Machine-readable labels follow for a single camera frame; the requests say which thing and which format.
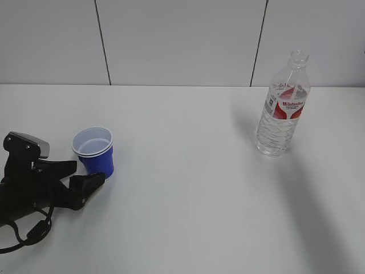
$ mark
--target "water bottle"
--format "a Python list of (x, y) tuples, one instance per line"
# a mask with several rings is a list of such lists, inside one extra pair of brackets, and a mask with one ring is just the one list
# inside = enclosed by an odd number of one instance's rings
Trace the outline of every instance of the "water bottle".
[(278, 157), (290, 144), (310, 91), (308, 58), (300, 50), (293, 51), (288, 65), (270, 82), (256, 138), (257, 148), (265, 155)]

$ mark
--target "white wall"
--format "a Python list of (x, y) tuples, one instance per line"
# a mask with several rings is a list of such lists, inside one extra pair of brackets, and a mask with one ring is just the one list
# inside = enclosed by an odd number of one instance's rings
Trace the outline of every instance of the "white wall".
[[(112, 84), (248, 86), (266, 0), (97, 0)], [(364, 0), (269, 0), (254, 86), (294, 49), (365, 86)], [(1, 0), (0, 83), (109, 84), (93, 0)]]
[(265, 0), (98, 0), (113, 84), (248, 86)]
[(313, 86), (365, 86), (365, 0), (269, 0), (253, 86), (269, 85), (295, 49)]
[(0, 0), (0, 83), (108, 84), (92, 0)]

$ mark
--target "red and white label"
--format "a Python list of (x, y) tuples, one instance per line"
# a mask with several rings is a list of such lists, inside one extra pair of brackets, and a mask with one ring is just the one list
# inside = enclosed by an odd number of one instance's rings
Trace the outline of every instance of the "red and white label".
[(276, 119), (297, 119), (302, 113), (307, 95), (301, 86), (274, 85), (267, 94), (266, 111)]

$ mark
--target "blue cup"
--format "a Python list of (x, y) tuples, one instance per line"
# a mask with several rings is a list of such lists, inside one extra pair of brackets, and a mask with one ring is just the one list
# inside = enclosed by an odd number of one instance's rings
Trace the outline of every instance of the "blue cup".
[(90, 127), (79, 132), (72, 140), (72, 150), (88, 174), (103, 172), (106, 178), (113, 174), (113, 135), (110, 130)]

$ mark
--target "black cable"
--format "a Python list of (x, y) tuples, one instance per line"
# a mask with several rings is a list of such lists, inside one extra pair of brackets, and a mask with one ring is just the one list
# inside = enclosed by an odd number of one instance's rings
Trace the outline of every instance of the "black cable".
[(44, 182), (44, 184), (47, 186), (49, 198), (50, 198), (50, 207), (48, 210), (48, 213), (46, 213), (44, 210), (33, 207), (33, 209), (43, 215), (45, 215), (46, 219), (39, 221), (27, 234), (27, 239), (23, 240), (19, 235), (19, 228), (15, 221), (11, 220), (2, 220), (0, 219), (0, 224), (9, 225), (15, 233), (15, 237), (17, 238), (18, 244), (8, 247), (8, 248), (0, 248), (0, 254), (6, 254), (9, 252), (16, 251), (24, 246), (30, 246), (39, 243), (41, 240), (43, 240), (47, 234), (51, 231), (52, 227), (52, 215), (55, 208), (55, 200), (54, 200), (54, 193), (52, 190), (52, 185), (48, 182), (45, 182), (44, 178), (40, 176), (40, 179)]

